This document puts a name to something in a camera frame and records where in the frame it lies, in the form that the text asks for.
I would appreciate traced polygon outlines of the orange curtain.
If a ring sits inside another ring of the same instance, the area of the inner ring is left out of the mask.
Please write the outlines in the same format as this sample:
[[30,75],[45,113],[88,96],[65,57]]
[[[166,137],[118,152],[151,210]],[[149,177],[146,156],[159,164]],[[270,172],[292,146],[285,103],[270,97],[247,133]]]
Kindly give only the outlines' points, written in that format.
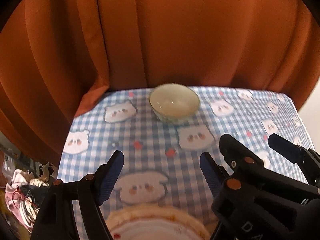
[[1,0],[1,132],[42,162],[107,90],[250,88],[300,108],[318,79],[301,0]]

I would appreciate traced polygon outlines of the pile of clothes and bags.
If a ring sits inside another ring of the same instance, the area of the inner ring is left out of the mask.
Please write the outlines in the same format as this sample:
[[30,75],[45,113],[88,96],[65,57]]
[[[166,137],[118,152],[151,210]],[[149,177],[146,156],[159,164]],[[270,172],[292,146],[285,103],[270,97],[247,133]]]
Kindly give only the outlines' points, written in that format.
[[57,177],[51,163],[42,164],[23,155],[1,152],[4,203],[11,215],[32,232],[49,186]]

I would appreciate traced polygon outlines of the white plate with red pattern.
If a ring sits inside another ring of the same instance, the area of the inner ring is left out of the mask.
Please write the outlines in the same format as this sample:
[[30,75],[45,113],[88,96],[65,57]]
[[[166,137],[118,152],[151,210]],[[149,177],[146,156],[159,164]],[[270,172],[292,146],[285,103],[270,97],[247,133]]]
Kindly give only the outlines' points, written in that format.
[[170,206],[126,207],[111,212],[105,222],[114,239],[210,239],[199,220]]

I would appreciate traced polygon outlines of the blue checked cartoon tablecloth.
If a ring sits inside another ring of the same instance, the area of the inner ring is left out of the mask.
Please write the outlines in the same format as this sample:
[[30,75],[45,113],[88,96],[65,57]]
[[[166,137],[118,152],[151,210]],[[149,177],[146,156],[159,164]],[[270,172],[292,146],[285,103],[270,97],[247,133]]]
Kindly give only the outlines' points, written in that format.
[[77,181],[120,150],[124,166],[101,207],[104,217],[142,203],[174,206],[200,220],[209,232],[217,218],[199,158],[209,152],[218,165],[226,165],[219,150],[221,135],[228,133],[240,141],[266,168],[305,181],[299,167],[267,143],[276,133],[304,148],[313,147],[288,96],[222,87],[194,87],[194,92],[200,109],[178,125],[159,121],[149,103],[149,89],[108,93],[91,111],[73,120],[58,177],[64,182]]

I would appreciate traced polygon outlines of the floral ceramic bowl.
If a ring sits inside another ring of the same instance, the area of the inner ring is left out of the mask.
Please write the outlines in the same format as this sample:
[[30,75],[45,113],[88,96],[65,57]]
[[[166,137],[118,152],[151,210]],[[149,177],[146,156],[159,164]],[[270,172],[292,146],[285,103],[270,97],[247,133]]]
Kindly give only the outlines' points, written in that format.
[[198,112],[200,98],[187,86],[167,83],[150,92],[149,104],[161,122],[181,124]]

